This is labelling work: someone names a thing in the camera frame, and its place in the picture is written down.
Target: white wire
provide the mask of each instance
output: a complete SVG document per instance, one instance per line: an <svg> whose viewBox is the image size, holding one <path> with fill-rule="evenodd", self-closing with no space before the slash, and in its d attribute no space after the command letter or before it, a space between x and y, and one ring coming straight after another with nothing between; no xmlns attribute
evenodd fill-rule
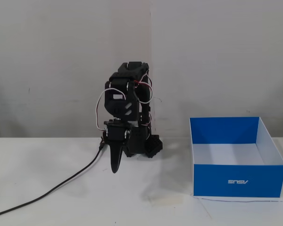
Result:
<svg viewBox="0 0 283 226"><path fill-rule="evenodd" d="M148 135L146 140L148 140L148 138L150 137L150 127L148 126L148 128L149 128L149 135Z"/></svg>
<svg viewBox="0 0 283 226"><path fill-rule="evenodd" d="M150 123L151 123L151 121L152 121L152 115L150 114L150 112L149 112L149 118L150 118L150 121L148 122L148 123L146 123L146 124L141 124L142 126L148 126Z"/></svg>
<svg viewBox="0 0 283 226"><path fill-rule="evenodd" d="M116 88L108 88L108 89L105 89L104 91L102 91L102 93L100 94L100 97L99 97L99 99L98 99L98 101L97 101L97 103L96 103L96 106L95 106L96 127L97 127L99 130L102 130L102 131L104 131L104 129L101 129L101 128L99 127L99 122L98 122L98 107L99 107L99 103L100 103L100 98L102 97L103 93L106 92L106 91L108 91L108 90L115 90L115 91L121 93L121 94L124 96L125 100L126 100L125 94L124 94L122 91L120 91L120 90L118 90L118 89L116 89Z"/></svg>
<svg viewBox="0 0 283 226"><path fill-rule="evenodd" d="M140 102L141 104L148 104L148 103L150 103L151 100L152 100L152 98L153 98L153 89L152 89L152 86L151 86L150 84L146 83L146 82L143 82L143 81L140 81L138 84L145 84L145 85L147 85L147 86L150 88L150 90L151 90L151 98L150 98L150 100L147 101L147 102L142 102L142 101L140 101L140 100L138 99L139 102Z"/></svg>

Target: black robotic arm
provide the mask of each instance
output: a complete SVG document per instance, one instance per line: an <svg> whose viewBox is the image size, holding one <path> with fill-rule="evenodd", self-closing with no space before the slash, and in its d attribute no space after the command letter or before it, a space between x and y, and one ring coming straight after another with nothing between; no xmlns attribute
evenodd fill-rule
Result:
<svg viewBox="0 0 283 226"><path fill-rule="evenodd" d="M153 92L148 74L147 63L123 63L105 84L105 108L114 119L104 122L103 138L110 146L114 173L123 151L127 157L139 153L152 158L162 149L159 135L151 133Z"/></svg>

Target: blue box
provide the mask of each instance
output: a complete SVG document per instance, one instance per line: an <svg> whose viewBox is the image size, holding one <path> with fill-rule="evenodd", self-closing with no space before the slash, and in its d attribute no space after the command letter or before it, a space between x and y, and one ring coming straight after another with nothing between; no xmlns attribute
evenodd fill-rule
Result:
<svg viewBox="0 0 283 226"><path fill-rule="evenodd" d="M259 117L190 118L195 196L280 197L283 158Z"/></svg>

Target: tabletop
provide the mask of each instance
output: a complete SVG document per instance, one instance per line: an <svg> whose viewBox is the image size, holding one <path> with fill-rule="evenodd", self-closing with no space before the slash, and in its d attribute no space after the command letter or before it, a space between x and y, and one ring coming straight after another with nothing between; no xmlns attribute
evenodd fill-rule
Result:
<svg viewBox="0 0 283 226"><path fill-rule="evenodd" d="M109 148L84 173L44 199L0 216L0 226L283 225L278 199L193 197L188 138L164 138L152 159ZM283 156L283 137L274 138ZM86 166L99 138L0 138L0 211L46 193Z"/></svg>

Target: white wall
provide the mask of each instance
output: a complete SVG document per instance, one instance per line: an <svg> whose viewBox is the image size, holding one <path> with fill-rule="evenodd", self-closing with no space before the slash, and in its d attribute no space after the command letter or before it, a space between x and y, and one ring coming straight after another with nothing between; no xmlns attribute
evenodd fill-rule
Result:
<svg viewBox="0 0 283 226"><path fill-rule="evenodd" d="M283 0L153 0L156 128L189 117L261 116L283 136Z"/></svg>
<svg viewBox="0 0 283 226"><path fill-rule="evenodd" d="M0 136L98 137L129 60L152 66L161 136L247 115L283 136L283 0L0 0Z"/></svg>
<svg viewBox="0 0 283 226"><path fill-rule="evenodd" d="M147 0L0 0L0 137L100 136L105 82L150 39Z"/></svg>

